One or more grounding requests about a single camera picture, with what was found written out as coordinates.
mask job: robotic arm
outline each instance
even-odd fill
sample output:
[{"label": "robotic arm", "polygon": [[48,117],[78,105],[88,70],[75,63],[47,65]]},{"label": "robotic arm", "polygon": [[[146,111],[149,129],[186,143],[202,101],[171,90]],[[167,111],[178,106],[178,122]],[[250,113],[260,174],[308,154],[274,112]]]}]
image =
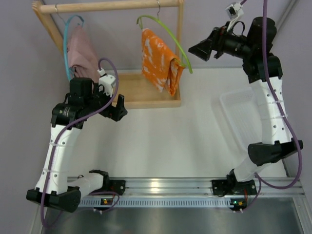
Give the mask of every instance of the robotic arm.
[{"label": "robotic arm", "polygon": [[[66,94],[65,101],[56,105],[52,111],[49,150],[35,189],[27,192],[26,198],[28,200],[40,204],[48,171],[50,178],[45,189],[44,200],[44,205],[47,207],[73,212],[78,207],[81,198],[92,191],[110,189],[108,173],[99,170],[92,170],[88,175],[72,183],[67,183],[70,158],[76,139],[83,128],[83,121],[65,130],[55,147],[55,152],[53,154],[51,152],[55,146],[54,142],[57,135],[66,125],[108,103],[113,93],[114,81],[115,78],[107,74],[102,74],[99,83],[93,83],[89,78],[73,78],[70,81],[70,92]],[[109,105],[100,114],[114,121],[121,120],[127,114],[124,107],[124,96],[118,96],[116,107]],[[51,155],[54,155],[52,168],[48,170]]]},{"label": "robotic arm", "polygon": [[[292,135],[283,121],[283,116],[277,107],[266,81],[262,58],[262,17],[253,20],[247,36],[237,36],[233,29],[237,23],[245,24],[238,19],[242,16],[240,3],[233,3],[227,8],[231,21],[222,27],[215,27],[207,39],[191,47],[189,52],[208,61],[212,50],[218,59],[224,53],[243,59],[243,69],[248,76],[257,100],[262,123],[262,142],[248,146],[248,157],[227,175],[233,193],[239,193],[241,185],[246,185],[260,172],[272,163],[276,163],[294,154],[297,149]],[[272,41],[277,29],[275,22],[267,18],[267,57],[270,82],[285,112],[282,96],[282,68],[278,57],[270,53]]]}]

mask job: white tabletop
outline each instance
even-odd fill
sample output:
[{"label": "white tabletop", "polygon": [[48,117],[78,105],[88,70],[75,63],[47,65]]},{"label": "white tabletop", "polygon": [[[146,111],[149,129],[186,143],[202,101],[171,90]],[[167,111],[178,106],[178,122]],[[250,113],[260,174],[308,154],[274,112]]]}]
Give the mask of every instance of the white tabletop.
[{"label": "white tabletop", "polygon": [[[238,68],[195,69],[192,75],[184,71],[179,108],[129,110],[120,122],[89,118],[69,176],[101,169],[112,177],[225,177],[248,155],[239,147],[219,97],[248,86]],[[286,173],[278,162],[261,175]]]}]

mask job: wooden clothes rack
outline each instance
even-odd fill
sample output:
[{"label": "wooden clothes rack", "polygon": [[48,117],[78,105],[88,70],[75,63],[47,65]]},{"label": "wooden clothes rack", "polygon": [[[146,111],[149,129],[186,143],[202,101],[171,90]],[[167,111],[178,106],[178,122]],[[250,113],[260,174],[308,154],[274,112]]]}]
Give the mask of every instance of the wooden clothes rack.
[{"label": "wooden clothes rack", "polygon": [[[176,39],[181,42],[184,0],[159,0],[161,7],[177,7]],[[74,13],[88,11],[111,11],[125,9],[158,8],[157,0],[122,0],[90,3],[57,4],[58,13]],[[53,21],[51,14],[55,14],[55,5],[44,5],[40,0],[32,3],[32,8],[51,39],[63,54],[63,37]],[[180,50],[176,46],[175,54]],[[166,91],[158,90],[140,74],[119,74],[118,93],[125,96],[127,109],[164,108],[181,106],[180,90],[177,89],[172,97]]]}]

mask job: orange tie-dye shirt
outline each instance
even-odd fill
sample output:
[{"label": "orange tie-dye shirt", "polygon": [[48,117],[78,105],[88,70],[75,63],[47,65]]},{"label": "orange tie-dye shirt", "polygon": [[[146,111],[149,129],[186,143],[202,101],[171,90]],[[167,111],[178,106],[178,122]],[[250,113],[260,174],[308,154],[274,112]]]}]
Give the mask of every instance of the orange tie-dye shirt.
[{"label": "orange tie-dye shirt", "polygon": [[180,58],[150,29],[142,31],[142,73],[160,91],[174,96],[185,67]]}]

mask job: hanger hook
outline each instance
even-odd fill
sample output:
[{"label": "hanger hook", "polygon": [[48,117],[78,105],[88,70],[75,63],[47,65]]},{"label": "hanger hook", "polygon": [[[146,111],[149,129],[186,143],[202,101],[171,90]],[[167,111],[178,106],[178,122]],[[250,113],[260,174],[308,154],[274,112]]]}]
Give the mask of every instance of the hanger hook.
[{"label": "hanger hook", "polygon": [[158,3],[158,12],[157,12],[157,19],[159,19],[159,13],[160,13],[160,2],[157,0]]},{"label": "hanger hook", "polygon": [[64,24],[66,24],[65,20],[59,15],[59,12],[58,12],[58,3],[55,4],[55,12],[57,13],[58,17],[64,22]]}]

